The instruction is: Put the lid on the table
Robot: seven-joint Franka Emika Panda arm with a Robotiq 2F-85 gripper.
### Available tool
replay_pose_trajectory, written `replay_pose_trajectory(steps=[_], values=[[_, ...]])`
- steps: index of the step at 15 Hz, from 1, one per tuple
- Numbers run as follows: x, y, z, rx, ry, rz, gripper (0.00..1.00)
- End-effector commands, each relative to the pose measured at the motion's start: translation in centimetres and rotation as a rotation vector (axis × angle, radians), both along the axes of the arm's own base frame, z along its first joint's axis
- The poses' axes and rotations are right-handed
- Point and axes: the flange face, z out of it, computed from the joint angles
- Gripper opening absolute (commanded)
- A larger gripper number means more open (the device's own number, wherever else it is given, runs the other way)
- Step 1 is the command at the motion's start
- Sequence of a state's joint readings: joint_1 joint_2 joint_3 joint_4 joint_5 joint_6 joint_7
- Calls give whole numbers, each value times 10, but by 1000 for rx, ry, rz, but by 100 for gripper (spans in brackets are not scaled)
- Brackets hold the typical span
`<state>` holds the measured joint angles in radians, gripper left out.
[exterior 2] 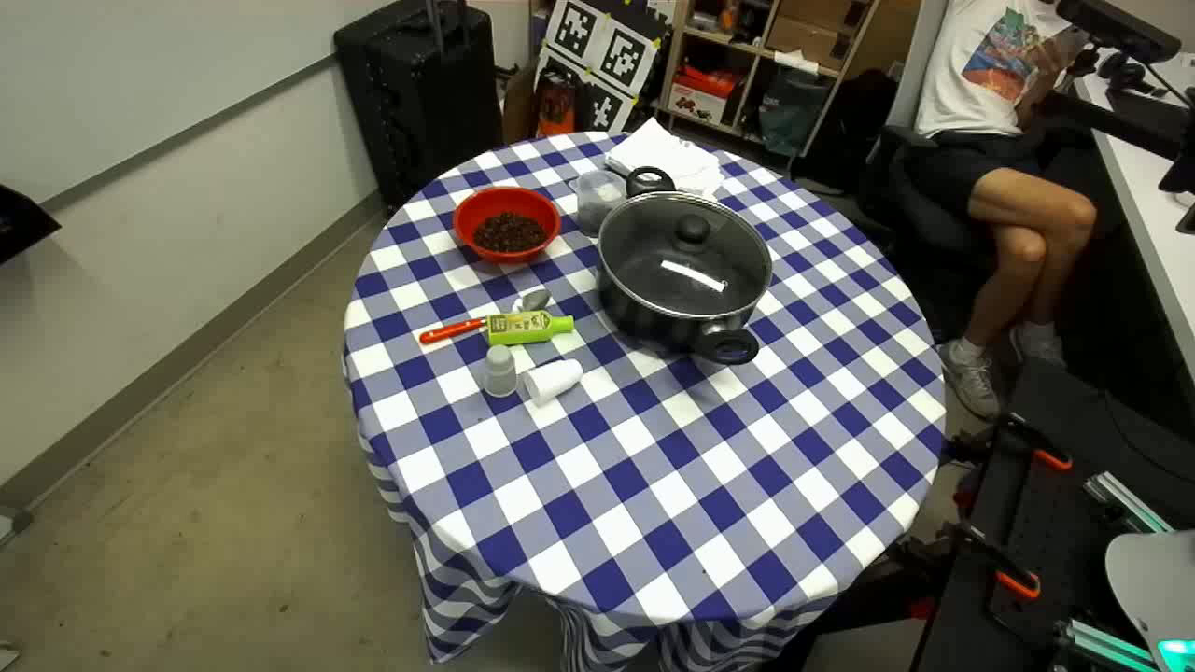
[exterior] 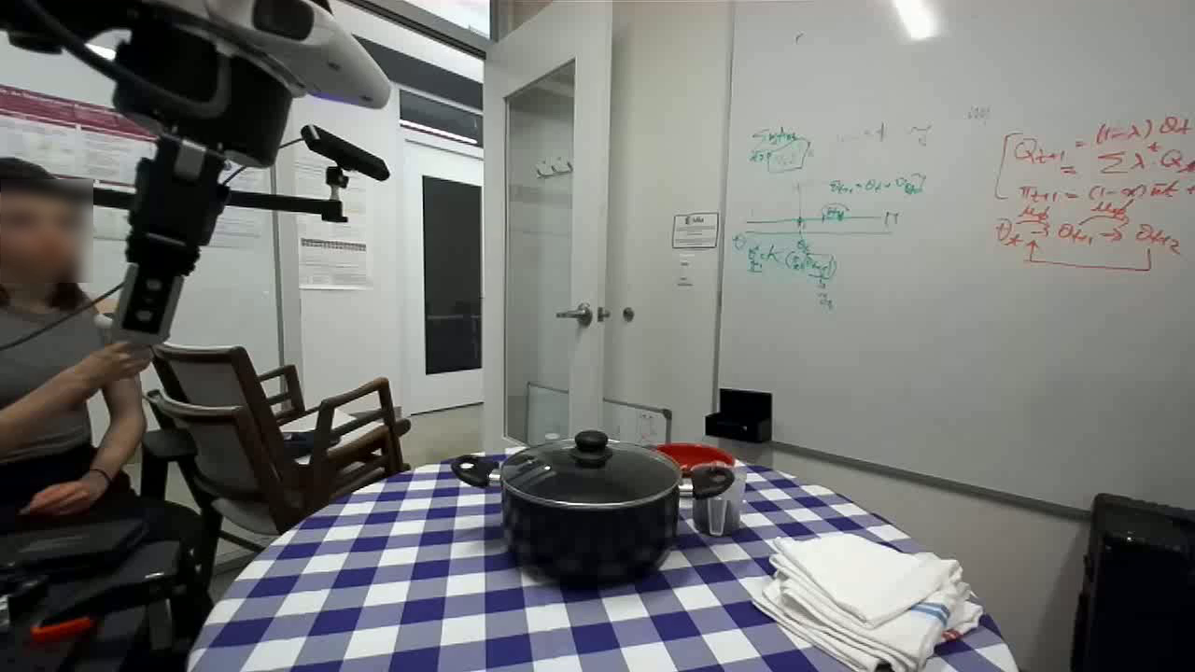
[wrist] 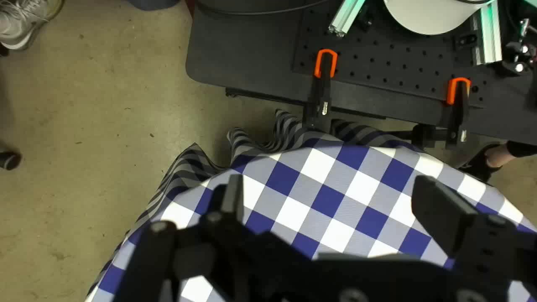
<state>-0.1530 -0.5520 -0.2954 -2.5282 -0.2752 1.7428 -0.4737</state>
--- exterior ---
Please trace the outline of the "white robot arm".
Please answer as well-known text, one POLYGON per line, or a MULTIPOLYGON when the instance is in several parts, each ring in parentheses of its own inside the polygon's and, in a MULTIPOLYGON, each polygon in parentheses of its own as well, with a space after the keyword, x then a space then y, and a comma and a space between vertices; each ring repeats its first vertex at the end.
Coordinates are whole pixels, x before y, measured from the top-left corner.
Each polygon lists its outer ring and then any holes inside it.
POLYGON ((123 119, 155 149, 138 159, 126 210, 126 277, 116 333, 160 342, 227 205, 312 211, 342 222, 348 176, 383 181, 388 165, 319 127, 297 143, 328 159, 323 198, 252 195, 227 165, 271 166, 296 96, 383 107, 388 78, 323 0, 0 0, 0 31, 24 51, 67 51, 113 82, 123 119))

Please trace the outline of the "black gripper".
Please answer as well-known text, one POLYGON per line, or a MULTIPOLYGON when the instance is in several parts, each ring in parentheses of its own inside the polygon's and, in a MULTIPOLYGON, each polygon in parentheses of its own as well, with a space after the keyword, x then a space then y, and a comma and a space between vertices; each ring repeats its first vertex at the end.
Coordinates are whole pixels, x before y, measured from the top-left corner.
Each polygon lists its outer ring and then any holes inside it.
POLYGON ((155 154, 138 165, 116 305, 116 328, 131 338, 160 342, 170 333, 182 278, 194 273, 227 203, 221 166, 221 154, 177 137, 160 137, 155 154))

